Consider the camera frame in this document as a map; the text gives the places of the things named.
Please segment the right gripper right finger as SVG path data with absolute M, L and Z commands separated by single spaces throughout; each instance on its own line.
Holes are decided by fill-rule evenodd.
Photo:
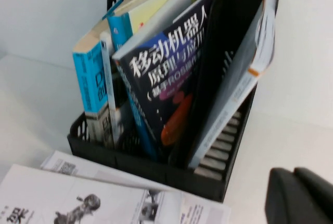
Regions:
M 295 175 L 320 205 L 332 205 L 332 183 L 305 167 L 295 168 Z

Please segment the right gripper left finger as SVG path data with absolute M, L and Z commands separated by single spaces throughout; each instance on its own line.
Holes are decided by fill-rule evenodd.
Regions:
M 265 201 L 267 223 L 332 223 L 332 205 L 320 205 L 301 180 L 284 168 L 272 168 Z

